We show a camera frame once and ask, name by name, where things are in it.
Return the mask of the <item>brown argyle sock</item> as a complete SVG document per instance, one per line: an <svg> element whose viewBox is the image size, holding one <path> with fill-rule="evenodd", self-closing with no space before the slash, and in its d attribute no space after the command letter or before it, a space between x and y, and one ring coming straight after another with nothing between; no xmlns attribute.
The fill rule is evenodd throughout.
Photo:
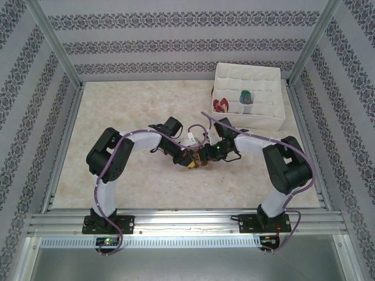
<svg viewBox="0 0 375 281"><path fill-rule="evenodd" d="M191 157L192 160L194 160L196 163L197 163L197 168L199 167L203 167L203 166L206 166L206 165L203 165L202 164L202 148L199 148L199 157Z"/></svg>

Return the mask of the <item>beige sock red toe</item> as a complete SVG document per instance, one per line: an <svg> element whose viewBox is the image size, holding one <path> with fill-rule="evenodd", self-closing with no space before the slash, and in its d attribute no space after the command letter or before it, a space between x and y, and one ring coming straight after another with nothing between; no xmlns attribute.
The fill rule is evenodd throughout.
<svg viewBox="0 0 375 281"><path fill-rule="evenodd" d="M213 100L213 111L218 113L228 113L229 102L227 99L222 98L221 100Z"/></svg>

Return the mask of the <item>white fabric organizer box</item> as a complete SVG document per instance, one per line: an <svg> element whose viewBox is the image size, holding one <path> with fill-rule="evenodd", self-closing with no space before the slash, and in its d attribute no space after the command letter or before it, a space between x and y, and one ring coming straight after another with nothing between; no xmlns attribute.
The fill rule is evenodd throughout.
<svg viewBox="0 0 375 281"><path fill-rule="evenodd" d="M254 93L254 102L239 102L242 90ZM228 113L213 111L213 100L225 98ZM233 126L277 131L285 121L281 70L277 67L218 63L212 90L212 116L228 118Z"/></svg>

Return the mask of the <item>blue sock orange cuff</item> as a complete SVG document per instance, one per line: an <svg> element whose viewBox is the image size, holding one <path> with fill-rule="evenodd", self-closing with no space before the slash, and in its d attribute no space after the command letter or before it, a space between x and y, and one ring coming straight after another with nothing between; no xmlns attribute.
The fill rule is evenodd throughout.
<svg viewBox="0 0 375 281"><path fill-rule="evenodd" d="M239 102L243 105L250 105L254 102L254 93L249 90L242 90Z"/></svg>

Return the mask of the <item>sheet metal shelf panel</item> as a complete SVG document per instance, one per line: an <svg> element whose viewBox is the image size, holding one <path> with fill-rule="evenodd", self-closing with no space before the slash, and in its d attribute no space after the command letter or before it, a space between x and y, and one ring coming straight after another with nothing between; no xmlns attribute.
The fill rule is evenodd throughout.
<svg viewBox="0 0 375 281"><path fill-rule="evenodd" d="M257 248L39 250L30 281L354 281L330 236L297 236L279 252Z"/></svg>

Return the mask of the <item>aluminium mounting rail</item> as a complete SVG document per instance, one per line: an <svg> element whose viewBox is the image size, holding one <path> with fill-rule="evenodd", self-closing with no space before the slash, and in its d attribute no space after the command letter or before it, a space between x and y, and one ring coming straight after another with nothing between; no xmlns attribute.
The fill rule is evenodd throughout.
<svg viewBox="0 0 375 281"><path fill-rule="evenodd" d="M121 215L135 218L134 236L193 237L230 236L239 233L238 223L231 216L254 214L255 209L213 210L119 210ZM82 235L88 210L56 209L46 214L32 215L27 229L30 237L73 237ZM348 227L341 211L305 208L299 214L289 214L297 235L347 234Z"/></svg>

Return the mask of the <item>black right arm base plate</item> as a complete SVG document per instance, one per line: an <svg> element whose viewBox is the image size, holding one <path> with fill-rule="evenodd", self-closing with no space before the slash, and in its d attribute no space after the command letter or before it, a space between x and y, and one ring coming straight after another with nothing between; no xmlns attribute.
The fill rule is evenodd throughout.
<svg viewBox="0 0 375 281"><path fill-rule="evenodd" d="M238 226L240 233L266 234L290 233L291 223L287 214L281 214L274 218L260 218L257 214L240 214L238 217Z"/></svg>

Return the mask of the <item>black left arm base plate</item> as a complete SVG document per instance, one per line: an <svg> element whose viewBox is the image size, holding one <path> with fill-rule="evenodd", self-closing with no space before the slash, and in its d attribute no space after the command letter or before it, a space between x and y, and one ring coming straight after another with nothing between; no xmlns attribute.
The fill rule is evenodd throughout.
<svg viewBox="0 0 375 281"><path fill-rule="evenodd" d="M103 217L85 216L83 221L82 233L83 234L119 234L119 228L123 234L134 233L134 216L118 215L114 217L112 224Z"/></svg>

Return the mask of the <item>aluminium frame post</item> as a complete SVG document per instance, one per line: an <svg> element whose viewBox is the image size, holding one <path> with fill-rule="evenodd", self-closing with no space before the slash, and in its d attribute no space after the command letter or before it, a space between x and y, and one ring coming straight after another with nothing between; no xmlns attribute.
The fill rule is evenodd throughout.
<svg viewBox="0 0 375 281"><path fill-rule="evenodd" d="M322 37L325 29L327 28L329 22L333 18L337 8L342 3L342 0L328 0L321 15L319 16L316 25L312 29L311 34L304 45L301 54L295 62L294 67L291 70L290 75L287 78L289 85L295 85L302 70L304 69L306 63L308 62L311 54L318 45L320 38Z"/></svg>
<svg viewBox="0 0 375 281"><path fill-rule="evenodd" d="M24 0L26 6L30 10L34 20L40 27L44 37L48 41L50 47L62 64L64 71L70 78L76 89L81 89L83 82L81 81L73 63L71 62L62 42L55 32L49 18L45 14L39 0Z"/></svg>

